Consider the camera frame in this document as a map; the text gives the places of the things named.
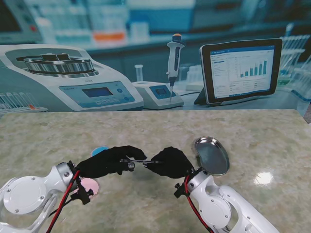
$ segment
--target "black glove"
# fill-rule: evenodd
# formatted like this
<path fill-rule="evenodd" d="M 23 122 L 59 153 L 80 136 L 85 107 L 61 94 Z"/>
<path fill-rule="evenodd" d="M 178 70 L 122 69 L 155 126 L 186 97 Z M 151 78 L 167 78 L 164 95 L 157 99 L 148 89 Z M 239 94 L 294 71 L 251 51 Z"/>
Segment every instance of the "black glove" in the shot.
<path fill-rule="evenodd" d="M 128 159 L 127 157 L 136 160 L 147 158 L 142 150 L 132 146 L 113 147 L 79 163 L 79 175 L 87 178 L 99 178 L 115 172 L 121 175 L 122 171 L 129 170 L 128 163 L 120 163 L 120 159 Z"/>
<path fill-rule="evenodd" d="M 165 148 L 151 160 L 162 161 L 162 164 L 146 164 L 146 167 L 159 174 L 173 179 L 185 177 L 191 173 L 192 164 L 185 154 L 174 147 Z"/>

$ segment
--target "orange label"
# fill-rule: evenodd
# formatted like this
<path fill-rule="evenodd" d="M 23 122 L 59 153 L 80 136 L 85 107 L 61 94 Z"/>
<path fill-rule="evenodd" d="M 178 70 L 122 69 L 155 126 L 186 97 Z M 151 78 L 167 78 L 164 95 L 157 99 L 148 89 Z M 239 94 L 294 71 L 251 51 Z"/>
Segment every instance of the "orange label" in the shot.
<path fill-rule="evenodd" d="M 123 40 L 125 33 L 94 33 L 95 40 Z"/>

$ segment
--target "digital display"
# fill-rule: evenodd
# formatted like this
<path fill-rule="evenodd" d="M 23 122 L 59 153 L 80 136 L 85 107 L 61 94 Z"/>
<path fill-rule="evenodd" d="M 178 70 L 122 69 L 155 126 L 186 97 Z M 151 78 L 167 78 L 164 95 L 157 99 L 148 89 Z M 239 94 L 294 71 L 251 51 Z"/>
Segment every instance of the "digital display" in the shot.
<path fill-rule="evenodd" d="M 89 97 L 98 97 L 98 96 L 112 96 L 112 93 L 107 87 L 93 88 L 93 89 L 82 89 Z"/>
<path fill-rule="evenodd" d="M 214 96 L 248 95 L 270 90 L 275 46 L 210 52 Z"/>
<path fill-rule="evenodd" d="M 164 89 L 156 89 L 155 91 L 158 95 L 166 94 L 166 91 Z"/>
<path fill-rule="evenodd" d="M 21 31 L 17 21 L 5 4 L 4 0 L 0 0 L 0 22 L 0 33 Z"/>

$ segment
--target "pink disc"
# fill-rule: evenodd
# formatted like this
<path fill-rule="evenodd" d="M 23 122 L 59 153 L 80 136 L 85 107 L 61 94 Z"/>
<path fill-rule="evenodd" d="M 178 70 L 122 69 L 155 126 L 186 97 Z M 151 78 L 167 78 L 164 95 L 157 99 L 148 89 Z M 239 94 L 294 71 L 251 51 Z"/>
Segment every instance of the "pink disc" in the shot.
<path fill-rule="evenodd" d="M 83 178 L 81 179 L 81 184 L 86 189 L 86 191 L 92 189 L 94 193 L 93 196 L 95 196 L 98 193 L 99 185 L 95 180 L 90 178 Z"/>

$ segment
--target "silver petri dish lid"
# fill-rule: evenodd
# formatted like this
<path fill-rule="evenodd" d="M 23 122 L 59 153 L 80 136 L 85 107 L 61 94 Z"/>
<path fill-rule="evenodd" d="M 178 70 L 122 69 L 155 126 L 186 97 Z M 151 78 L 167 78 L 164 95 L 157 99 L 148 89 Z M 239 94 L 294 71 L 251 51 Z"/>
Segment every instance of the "silver petri dish lid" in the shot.
<path fill-rule="evenodd" d="M 213 137 L 200 137 L 195 140 L 193 149 L 200 158 L 201 167 L 213 176 L 226 174 L 230 168 L 227 151 Z"/>

